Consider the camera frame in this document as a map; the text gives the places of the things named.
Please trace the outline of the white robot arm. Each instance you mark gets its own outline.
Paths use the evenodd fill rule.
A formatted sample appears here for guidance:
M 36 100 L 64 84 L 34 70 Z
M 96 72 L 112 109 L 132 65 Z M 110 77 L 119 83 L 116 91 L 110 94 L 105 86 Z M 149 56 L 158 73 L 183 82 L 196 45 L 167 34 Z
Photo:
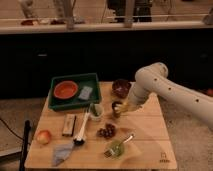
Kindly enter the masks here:
M 140 68 L 127 96 L 127 109 L 136 110 L 151 92 L 185 108 L 213 131 L 213 98 L 168 79 L 168 68 L 157 62 Z

